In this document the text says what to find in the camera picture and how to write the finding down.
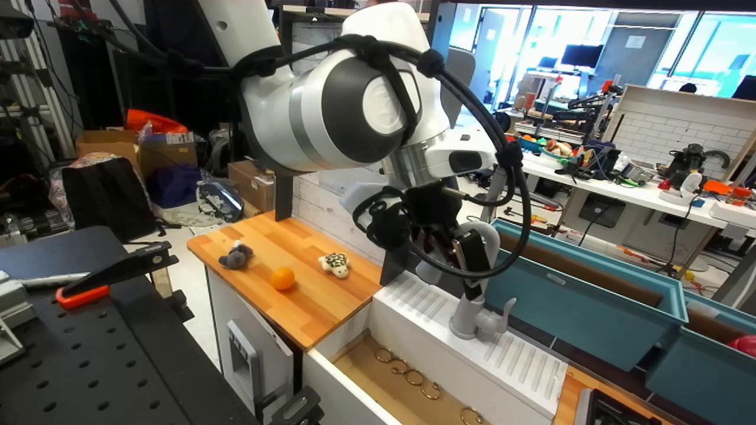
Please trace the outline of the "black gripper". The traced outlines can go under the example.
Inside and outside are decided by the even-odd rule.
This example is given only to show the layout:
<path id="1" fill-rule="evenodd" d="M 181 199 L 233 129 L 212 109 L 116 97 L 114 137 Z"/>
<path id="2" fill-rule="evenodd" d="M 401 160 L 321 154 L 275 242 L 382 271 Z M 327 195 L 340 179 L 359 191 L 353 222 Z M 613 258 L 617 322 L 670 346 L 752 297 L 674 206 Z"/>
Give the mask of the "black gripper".
<path id="1" fill-rule="evenodd" d="M 382 248 L 388 252 L 405 246 L 418 232 L 429 232 L 432 235 L 448 239 L 459 226 L 457 214 L 460 200 L 447 191 L 444 183 L 416 186 L 399 191 L 395 186 L 385 189 L 392 199 L 388 207 L 388 226 L 382 228 Z M 460 270 L 464 271 L 486 271 L 489 258 L 480 234 L 467 234 L 460 239 Z M 483 280 L 465 280 L 465 297 L 478 300 L 483 294 Z"/>

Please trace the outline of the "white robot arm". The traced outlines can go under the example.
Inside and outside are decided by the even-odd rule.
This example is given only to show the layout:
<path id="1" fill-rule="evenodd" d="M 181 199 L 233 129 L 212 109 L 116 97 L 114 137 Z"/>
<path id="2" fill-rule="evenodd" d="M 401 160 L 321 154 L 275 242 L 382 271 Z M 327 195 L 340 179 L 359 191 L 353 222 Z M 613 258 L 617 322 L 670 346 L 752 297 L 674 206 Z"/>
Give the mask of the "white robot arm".
<path id="1" fill-rule="evenodd" d="M 292 72 L 265 0 L 198 0 L 230 63 L 250 148 L 282 175 L 379 165 L 346 207 L 355 226 L 401 270 L 421 265 L 478 289 L 496 246 L 459 222 L 452 178 L 493 165 L 493 141 L 452 128 L 442 95 L 464 95 L 405 2 L 359 9 L 320 63 Z"/>

